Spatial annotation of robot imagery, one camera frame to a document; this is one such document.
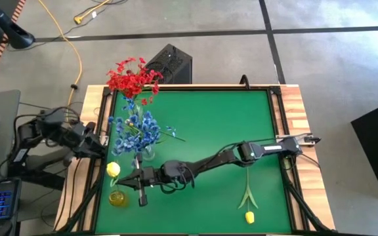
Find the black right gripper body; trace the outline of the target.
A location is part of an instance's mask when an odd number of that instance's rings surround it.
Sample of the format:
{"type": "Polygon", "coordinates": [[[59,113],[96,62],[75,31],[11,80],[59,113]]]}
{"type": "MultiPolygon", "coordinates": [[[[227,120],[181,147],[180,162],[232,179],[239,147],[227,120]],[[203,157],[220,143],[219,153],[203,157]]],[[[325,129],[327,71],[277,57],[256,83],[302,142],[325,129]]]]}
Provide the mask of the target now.
{"type": "Polygon", "coordinates": [[[184,190],[188,184],[195,188],[195,175],[182,161],[166,161],[160,168],[143,167],[142,154],[135,155],[135,170],[138,203],[140,207],[148,204],[145,187],[160,186],[164,194],[172,194],[175,191],[184,190]]]}

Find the black computer tower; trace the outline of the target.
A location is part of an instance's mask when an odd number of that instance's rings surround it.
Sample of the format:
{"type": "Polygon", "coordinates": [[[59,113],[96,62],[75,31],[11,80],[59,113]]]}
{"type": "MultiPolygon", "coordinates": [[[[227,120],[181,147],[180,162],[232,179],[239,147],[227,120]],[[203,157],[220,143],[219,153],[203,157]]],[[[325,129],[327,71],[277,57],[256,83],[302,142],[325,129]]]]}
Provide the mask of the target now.
{"type": "Polygon", "coordinates": [[[162,74],[160,84],[192,84],[192,57],[171,44],[158,52],[146,68],[162,74]]]}

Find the black aluminium rig frame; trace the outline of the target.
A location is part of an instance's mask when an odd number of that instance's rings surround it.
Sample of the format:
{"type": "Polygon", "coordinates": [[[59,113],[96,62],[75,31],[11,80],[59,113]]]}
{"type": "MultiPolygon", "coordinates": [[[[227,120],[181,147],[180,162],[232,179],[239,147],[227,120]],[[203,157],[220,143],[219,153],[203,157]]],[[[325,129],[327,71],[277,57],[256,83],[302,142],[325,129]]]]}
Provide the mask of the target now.
{"type": "MultiPolygon", "coordinates": [[[[263,90],[267,93],[268,102],[270,105],[270,114],[274,129],[274,138],[277,133],[276,118],[271,113],[271,90],[268,85],[161,85],[159,93],[162,91],[259,91],[263,90]]],[[[102,187],[104,179],[109,178],[106,174],[106,165],[109,162],[117,161],[121,167],[121,176],[129,175],[135,164],[133,163],[133,153],[124,153],[118,157],[112,153],[107,153],[102,160],[90,160],[91,163],[99,162],[99,173],[96,176],[96,181],[93,186],[87,187],[87,192],[84,196],[83,202],[78,206],[78,209],[68,216],[66,225],[56,230],[57,235],[62,236],[205,236],[205,235],[267,235],[267,234],[294,234],[300,233],[303,235],[321,235],[331,233],[333,229],[325,226],[313,213],[311,208],[306,204],[302,193],[297,190],[295,182],[290,180],[288,172],[295,170],[297,158],[284,157],[277,155],[279,160],[279,167],[282,175],[283,190],[290,220],[291,230],[288,233],[201,233],[201,234],[184,234],[184,233],[105,233],[98,234],[95,231],[96,221],[98,218],[98,210],[100,205],[100,198],[102,195],[102,187]]],[[[149,167],[150,161],[143,161],[143,167],[149,167]]]]}

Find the green table mat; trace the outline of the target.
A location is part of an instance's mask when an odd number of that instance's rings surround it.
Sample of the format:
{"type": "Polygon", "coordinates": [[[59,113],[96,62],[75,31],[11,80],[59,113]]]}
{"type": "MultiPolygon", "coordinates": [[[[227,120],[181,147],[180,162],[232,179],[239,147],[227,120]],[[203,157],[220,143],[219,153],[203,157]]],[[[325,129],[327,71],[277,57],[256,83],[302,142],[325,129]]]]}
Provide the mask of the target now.
{"type": "MultiPolygon", "coordinates": [[[[225,145],[274,137],[267,93],[259,91],[162,91],[146,106],[161,127],[172,127],[185,142],[163,137],[150,166],[168,160],[199,161],[225,145]]],[[[195,188],[164,194],[146,189],[148,204],[139,206],[131,188],[128,207],[109,203],[110,179],[104,179],[95,231],[105,233],[288,233],[291,230],[277,155],[249,168],[250,187],[258,205],[255,222],[238,209],[245,191],[246,169],[236,165],[204,172],[195,188]]]]}

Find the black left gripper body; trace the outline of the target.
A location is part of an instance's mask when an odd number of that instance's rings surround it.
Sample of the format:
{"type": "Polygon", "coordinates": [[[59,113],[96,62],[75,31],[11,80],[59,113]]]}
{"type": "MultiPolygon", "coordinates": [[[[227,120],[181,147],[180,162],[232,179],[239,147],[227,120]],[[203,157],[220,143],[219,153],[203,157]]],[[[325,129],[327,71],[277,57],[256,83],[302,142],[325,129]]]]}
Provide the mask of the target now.
{"type": "Polygon", "coordinates": [[[76,123],[69,128],[65,128],[62,133],[62,145],[68,148],[78,147],[85,137],[93,132],[92,125],[76,123]]]}

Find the wooden table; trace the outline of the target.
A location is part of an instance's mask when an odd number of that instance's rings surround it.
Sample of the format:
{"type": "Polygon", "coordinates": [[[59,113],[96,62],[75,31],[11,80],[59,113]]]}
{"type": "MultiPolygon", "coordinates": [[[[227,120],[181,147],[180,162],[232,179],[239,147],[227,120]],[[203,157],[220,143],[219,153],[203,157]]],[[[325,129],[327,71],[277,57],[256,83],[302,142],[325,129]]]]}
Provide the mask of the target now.
{"type": "MultiPolygon", "coordinates": [[[[276,118],[279,135],[301,134],[310,130],[301,91],[298,85],[268,85],[271,90],[271,113],[276,118]]],[[[89,85],[81,108],[81,120],[94,122],[98,127],[107,127],[107,118],[113,108],[113,98],[106,85],[89,85]]],[[[295,170],[288,176],[295,182],[304,201],[317,218],[328,228],[335,227],[322,173],[318,168],[318,156],[314,145],[302,144],[304,155],[297,160],[295,170]]],[[[94,185],[99,173],[99,162],[91,163],[73,160],[68,167],[66,183],[62,190],[55,229],[66,225],[68,216],[73,214],[83,202],[87,187],[94,185]]]]}

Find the large red flower bunch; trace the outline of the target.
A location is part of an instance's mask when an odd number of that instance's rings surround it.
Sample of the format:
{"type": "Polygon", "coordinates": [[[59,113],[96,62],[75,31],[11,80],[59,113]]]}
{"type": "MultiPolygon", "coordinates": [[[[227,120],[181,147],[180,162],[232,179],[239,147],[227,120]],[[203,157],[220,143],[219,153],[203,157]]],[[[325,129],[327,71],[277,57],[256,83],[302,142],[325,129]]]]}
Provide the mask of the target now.
{"type": "Polygon", "coordinates": [[[136,98],[145,90],[150,90],[152,95],[159,92],[159,82],[163,79],[162,72],[147,68],[144,58],[129,57],[116,64],[116,69],[107,72],[106,82],[110,90],[118,90],[124,97],[136,98]]]}

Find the clear glass vase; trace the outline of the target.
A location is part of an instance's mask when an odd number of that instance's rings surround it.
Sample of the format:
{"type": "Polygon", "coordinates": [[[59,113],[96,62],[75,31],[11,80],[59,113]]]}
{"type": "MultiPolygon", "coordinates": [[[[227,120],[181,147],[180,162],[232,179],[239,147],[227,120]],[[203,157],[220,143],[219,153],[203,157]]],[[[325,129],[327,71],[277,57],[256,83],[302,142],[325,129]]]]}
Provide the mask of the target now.
{"type": "Polygon", "coordinates": [[[134,99],[129,103],[130,115],[141,115],[143,113],[141,99],[134,99]]]}
{"type": "Polygon", "coordinates": [[[153,145],[148,145],[142,149],[142,159],[144,161],[153,161],[156,157],[156,153],[153,145]]]}

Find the black stand leg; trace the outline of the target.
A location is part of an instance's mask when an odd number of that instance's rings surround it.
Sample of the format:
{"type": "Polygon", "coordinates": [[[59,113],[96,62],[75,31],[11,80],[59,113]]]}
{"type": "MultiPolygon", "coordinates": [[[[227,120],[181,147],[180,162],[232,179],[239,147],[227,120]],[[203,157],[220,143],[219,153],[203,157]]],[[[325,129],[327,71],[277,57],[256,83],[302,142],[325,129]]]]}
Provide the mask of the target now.
{"type": "Polygon", "coordinates": [[[25,49],[35,42],[35,37],[11,20],[0,8],[0,28],[14,49],[25,49]]]}

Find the yellow glass vase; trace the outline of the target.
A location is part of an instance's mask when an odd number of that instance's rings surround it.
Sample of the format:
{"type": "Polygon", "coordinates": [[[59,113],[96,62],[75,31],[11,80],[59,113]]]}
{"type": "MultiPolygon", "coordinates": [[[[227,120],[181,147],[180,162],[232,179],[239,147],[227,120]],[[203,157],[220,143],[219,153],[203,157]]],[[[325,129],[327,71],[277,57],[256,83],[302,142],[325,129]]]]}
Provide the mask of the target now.
{"type": "Polygon", "coordinates": [[[115,190],[109,194],[109,203],[114,207],[128,207],[129,206],[129,196],[120,190],[115,190]]]}

